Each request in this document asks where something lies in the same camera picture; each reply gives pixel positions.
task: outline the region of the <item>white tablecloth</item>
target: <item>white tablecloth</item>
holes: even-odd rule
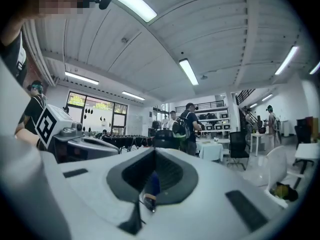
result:
[[[196,149],[199,150],[199,157],[203,160],[215,161],[224,159],[224,148],[222,144],[210,141],[210,143],[204,143],[206,141],[197,141]]]

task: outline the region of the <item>black rubber seal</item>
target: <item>black rubber seal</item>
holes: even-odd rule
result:
[[[165,149],[154,148],[114,166],[106,181],[119,200],[136,204],[153,171],[159,176],[161,188],[156,197],[157,206],[181,203],[198,184],[198,173],[192,165]]]

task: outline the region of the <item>person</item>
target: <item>person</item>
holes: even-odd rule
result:
[[[176,111],[172,110],[170,112],[170,117],[171,119],[169,120],[169,122],[166,124],[166,128],[170,131],[172,131],[172,126],[174,125],[174,122],[176,121],[177,119],[177,114],[176,114]]]
[[[196,106],[193,103],[188,103],[185,106],[185,111],[180,115],[180,118],[185,118],[190,129],[190,137],[180,144],[180,150],[191,155],[196,155],[196,133],[195,131],[201,131],[201,127],[198,125],[198,118],[195,114]]]
[[[24,127],[31,133],[37,134],[36,125],[46,107],[46,101],[42,97],[43,85],[39,80],[35,80],[27,89],[30,91],[31,99],[24,111]]]
[[[69,115],[69,107],[68,106],[64,106],[63,111]]]
[[[251,110],[248,108],[245,110],[245,128],[246,128],[246,135],[245,140],[248,143],[251,140],[251,134],[253,133],[253,124],[250,117]]]
[[[27,75],[27,58],[23,48],[22,26],[25,21],[48,15],[68,13],[77,8],[83,0],[16,0],[8,10],[3,12],[5,25],[0,28],[0,55],[10,73],[23,86]],[[23,114],[15,129],[15,136],[39,147],[38,135],[30,132],[24,125]]]
[[[271,151],[280,144],[280,129],[277,126],[277,117],[274,113],[273,107],[269,105],[266,111],[269,112],[269,118],[268,121],[264,123],[264,126],[269,127],[269,151]]]
[[[168,122],[169,122],[169,120],[167,119],[167,115],[164,115],[164,119],[162,120],[163,129],[167,128],[167,123]]]

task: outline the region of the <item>ceiling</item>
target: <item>ceiling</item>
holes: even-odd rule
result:
[[[149,106],[267,88],[319,62],[311,37],[286,0],[144,1],[157,13],[148,23],[116,0],[106,10],[37,19],[37,52],[50,74],[62,85],[81,84],[117,99],[127,91],[145,98],[131,102]],[[293,45],[299,46],[298,54],[275,76]],[[180,68],[184,58],[199,85],[193,86]],[[68,79],[65,70],[99,85]]]

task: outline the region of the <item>black slot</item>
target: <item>black slot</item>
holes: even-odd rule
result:
[[[88,170],[87,169],[76,169],[76,170],[71,170],[71,171],[66,171],[63,173],[63,176],[65,178],[71,178],[71,177],[74,177],[74,176],[78,176],[78,175],[81,175],[81,174],[85,174],[87,173]]]
[[[239,190],[230,191],[225,195],[251,232],[268,222],[267,218]]]

